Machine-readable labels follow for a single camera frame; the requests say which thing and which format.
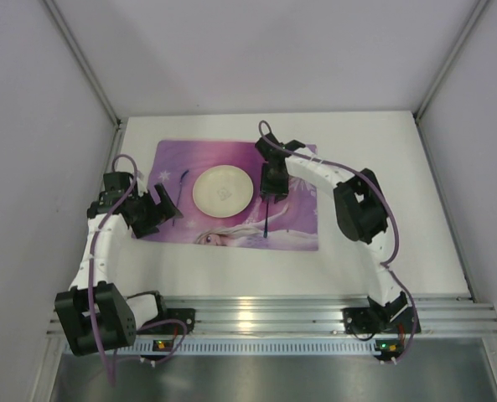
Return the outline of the blue metallic fork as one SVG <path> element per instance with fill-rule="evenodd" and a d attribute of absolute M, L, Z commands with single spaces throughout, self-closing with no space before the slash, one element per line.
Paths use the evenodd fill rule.
<path fill-rule="evenodd" d="M 185 170 L 181 174 L 181 176 L 180 176 L 180 179 L 179 179 L 179 190 L 178 190 L 178 195 L 177 195 L 176 202 L 175 202 L 176 208 L 179 208 L 179 202 L 180 202 L 181 195 L 182 195 L 182 192 L 183 192 L 184 180 L 185 180 L 185 178 L 187 177 L 188 174 L 189 174 L 189 169 Z M 172 227 L 175 227 L 176 219 L 177 218 L 173 218 Z"/>

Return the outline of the white round plate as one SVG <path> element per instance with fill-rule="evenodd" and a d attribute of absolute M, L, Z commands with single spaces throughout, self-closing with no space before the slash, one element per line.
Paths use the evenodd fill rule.
<path fill-rule="evenodd" d="M 197 209 L 212 218 L 224 219 L 244 211 L 254 195 L 251 177 L 232 165 L 211 167 L 194 182 L 192 198 Z"/>

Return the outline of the blue metallic spoon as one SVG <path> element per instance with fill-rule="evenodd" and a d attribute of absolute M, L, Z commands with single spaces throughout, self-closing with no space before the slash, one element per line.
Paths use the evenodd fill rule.
<path fill-rule="evenodd" d="M 268 219 L 269 219 L 269 206 L 270 206 L 270 198 L 266 199 L 266 209 L 265 209 L 265 220 L 263 227 L 263 238 L 266 239 L 268 236 Z"/>

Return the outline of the purple princess cloth placemat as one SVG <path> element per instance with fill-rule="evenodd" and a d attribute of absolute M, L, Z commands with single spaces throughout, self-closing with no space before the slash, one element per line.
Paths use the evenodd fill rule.
<path fill-rule="evenodd" d="M 262 156 L 254 144 L 233 141 L 162 140 L 158 143 L 148 185 L 162 183 L 176 202 L 181 174 L 189 169 L 179 202 L 182 219 L 161 224 L 148 240 L 215 245 L 259 250 L 318 250 L 318 210 L 315 187 L 299 178 L 289 182 L 289 195 L 270 200 L 268 236 L 263 238 L 266 201 L 259 195 Z M 192 190 L 198 176 L 209 168 L 232 165 L 244 170 L 254 184 L 251 203 L 240 214 L 217 219 L 200 212 Z"/>

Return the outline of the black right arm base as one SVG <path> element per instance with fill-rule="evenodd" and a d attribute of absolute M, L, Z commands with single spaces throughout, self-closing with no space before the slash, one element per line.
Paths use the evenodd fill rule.
<path fill-rule="evenodd" d="M 349 335 L 372 335 L 379 332 L 376 315 L 368 307 L 349 307 L 343 310 L 344 330 Z"/>

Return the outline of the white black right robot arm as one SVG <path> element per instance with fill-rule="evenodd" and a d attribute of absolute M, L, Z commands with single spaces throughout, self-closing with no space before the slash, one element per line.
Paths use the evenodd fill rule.
<path fill-rule="evenodd" d="M 368 304 L 344 309 L 346 333 L 369 340 L 382 333 L 412 336 L 418 332 L 415 302 L 391 270 L 400 238 L 376 175 L 368 168 L 356 171 L 323 160 L 303 143 L 282 143 L 270 132 L 260 136 L 255 148 L 264 159 L 260 180 L 263 198 L 285 199 L 293 178 L 313 185 L 332 199 L 342 235 L 365 250 L 362 276 Z"/>

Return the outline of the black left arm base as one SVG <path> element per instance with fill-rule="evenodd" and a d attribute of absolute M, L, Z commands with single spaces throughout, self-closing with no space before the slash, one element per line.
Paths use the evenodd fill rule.
<path fill-rule="evenodd" d="M 169 308 L 157 317 L 147 321 L 137 331 L 138 335 L 182 335 L 194 330 L 196 310 L 193 308 Z"/>

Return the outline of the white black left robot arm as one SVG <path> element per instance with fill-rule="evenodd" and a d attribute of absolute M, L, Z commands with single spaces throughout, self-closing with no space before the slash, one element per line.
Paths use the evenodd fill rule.
<path fill-rule="evenodd" d="M 129 240 L 158 232 L 181 212 L 158 183 L 141 191 L 131 173 L 107 173 L 104 189 L 86 211 L 88 235 L 79 270 L 68 291 L 57 294 L 54 309 L 71 352 L 86 356 L 134 344 L 149 330 L 180 332 L 158 291 L 123 296 L 115 284 L 120 252 Z"/>

